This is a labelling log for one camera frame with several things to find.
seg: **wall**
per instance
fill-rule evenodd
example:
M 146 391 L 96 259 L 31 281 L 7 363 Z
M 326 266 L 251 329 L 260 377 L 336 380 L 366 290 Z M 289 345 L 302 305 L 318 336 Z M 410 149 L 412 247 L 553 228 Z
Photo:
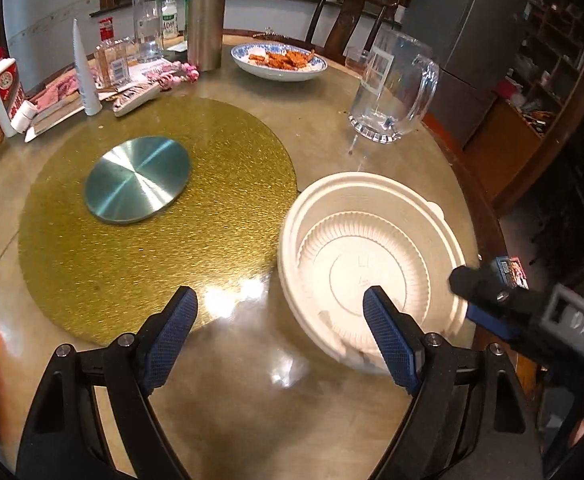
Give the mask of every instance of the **wall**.
M 182 0 L 178 0 L 179 9 Z M 72 19 L 77 18 L 87 52 L 99 43 L 99 20 L 89 14 L 99 9 L 99 0 L 3 0 L 5 32 L 10 55 L 17 59 L 26 89 L 72 62 Z M 306 0 L 227 0 L 225 28 L 264 30 L 271 27 L 277 34 L 305 39 L 315 9 Z M 338 8 L 323 10 L 313 42 L 325 44 L 336 21 Z M 133 36 L 132 9 L 116 10 L 114 30 L 117 38 Z M 179 26 L 184 22 L 179 13 Z M 350 44 L 363 46 L 373 20 L 361 17 Z

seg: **stainless steel thermos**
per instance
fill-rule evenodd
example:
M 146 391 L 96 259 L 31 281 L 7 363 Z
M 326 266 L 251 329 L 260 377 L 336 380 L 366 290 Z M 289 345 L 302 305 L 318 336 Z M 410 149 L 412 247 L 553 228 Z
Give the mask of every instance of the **stainless steel thermos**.
M 187 0 L 187 61 L 199 72 L 221 66 L 225 0 Z

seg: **pitcher handle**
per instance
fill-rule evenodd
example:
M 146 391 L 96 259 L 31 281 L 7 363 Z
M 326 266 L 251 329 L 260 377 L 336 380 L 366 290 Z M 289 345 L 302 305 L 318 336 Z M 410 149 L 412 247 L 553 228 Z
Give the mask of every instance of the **pitcher handle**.
M 419 93 L 416 100 L 407 115 L 407 120 L 420 121 L 425 116 L 429 104 L 432 102 L 434 92 L 437 90 L 438 84 L 438 65 L 431 59 L 428 59 L 421 54 L 418 54 L 412 62 L 414 66 L 421 67 L 421 86 L 419 86 Z

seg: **fried food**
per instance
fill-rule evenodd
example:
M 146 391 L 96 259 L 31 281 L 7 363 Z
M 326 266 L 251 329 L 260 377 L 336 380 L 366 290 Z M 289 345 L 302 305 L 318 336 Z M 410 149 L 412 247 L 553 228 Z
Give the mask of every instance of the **fried food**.
M 265 56 L 258 56 L 257 54 L 249 54 L 249 60 L 255 62 L 258 66 L 268 66 L 270 68 L 278 68 L 279 70 L 299 70 L 308 65 L 314 57 L 314 51 L 309 54 L 304 54 L 298 50 L 288 50 L 285 54 L 277 54 L 276 52 L 265 52 Z
M 307 60 L 305 59 L 304 54 L 297 52 L 296 50 L 291 50 L 285 55 L 296 68 L 303 68 L 304 66 L 307 66 Z

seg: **white tube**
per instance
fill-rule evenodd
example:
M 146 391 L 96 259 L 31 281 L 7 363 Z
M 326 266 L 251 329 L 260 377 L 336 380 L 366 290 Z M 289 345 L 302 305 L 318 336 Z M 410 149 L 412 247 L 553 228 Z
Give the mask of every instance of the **white tube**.
M 20 134 L 25 133 L 25 130 L 28 129 L 28 127 L 30 126 L 30 123 L 32 122 L 31 119 L 27 118 L 23 112 L 21 111 L 21 109 L 19 109 L 18 112 L 16 112 L 16 115 L 14 116 L 14 118 L 12 119 L 12 122 L 10 123 L 10 125 Z
M 72 27 L 72 44 L 74 46 L 74 67 L 76 68 L 76 76 L 79 79 L 79 93 L 81 94 L 83 107 L 85 107 L 85 113 L 88 115 L 96 115 L 101 111 L 102 105 L 99 101 L 99 95 L 96 93 L 94 79 L 90 73 L 88 59 L 85 56 L 85 49 L 83 48 L 79 24 L 76 18 Z
M 35 107 L 30 101 L 24 101 L 21 108 L 19 108 L 19 112 L 25 115 L 28 119 L 34 119 L 34 116 L 37 114 L 37 107 Z

